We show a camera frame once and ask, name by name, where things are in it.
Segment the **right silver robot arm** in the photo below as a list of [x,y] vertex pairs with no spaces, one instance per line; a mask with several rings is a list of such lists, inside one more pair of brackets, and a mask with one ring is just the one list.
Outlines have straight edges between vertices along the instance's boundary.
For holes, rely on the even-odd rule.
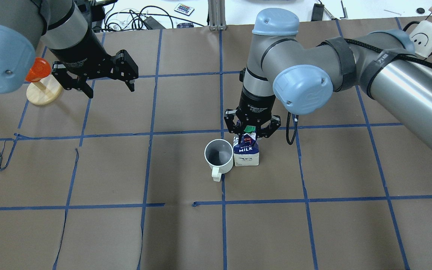
[[333,93],[358,86],[432,149],[432,63],[416,57],[406,32],[337,36],[305,49],[296,40],[299,24],[293,12],[277,7],[257,14],[239,105],[223,114],[230,133],[243,135],[250,125],[257,138],[270,137],[281,127],[272,114],[275,100],[307,115]]

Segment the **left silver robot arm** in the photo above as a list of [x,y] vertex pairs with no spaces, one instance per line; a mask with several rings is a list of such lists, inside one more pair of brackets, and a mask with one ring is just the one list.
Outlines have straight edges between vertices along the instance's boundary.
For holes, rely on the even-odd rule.
[[40,42],[57,58],[51,74],[65,90],[92,99],[87,80],[110,78],[134,91],[135,61],[124,49],[109,55],[73,0],[0,0],[0,94],[26,82]]

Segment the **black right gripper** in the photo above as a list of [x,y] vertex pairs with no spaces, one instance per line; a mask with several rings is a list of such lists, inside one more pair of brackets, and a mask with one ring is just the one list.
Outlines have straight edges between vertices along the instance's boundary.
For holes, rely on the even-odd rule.
[[253,126],[257,138],[270,137],[281,127],[281,117],[272,115],[275,99],[274,94],[260,97],[243,88],[237,108],[226,109],[223,115],[228,131],[241,137],[248,126]]

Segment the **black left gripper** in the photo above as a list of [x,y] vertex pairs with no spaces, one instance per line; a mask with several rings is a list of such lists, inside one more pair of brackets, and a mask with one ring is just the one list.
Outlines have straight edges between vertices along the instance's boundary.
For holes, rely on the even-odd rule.
[[124,49],[110,55],[96,36],[85,36],[70,48],[53,48],[51,52],[58,60],[52,74],[65,90],[81,91],[92,99],[94,91],[86,80],[107,77],[124,81],[130,92],[135,91],[138,66]]

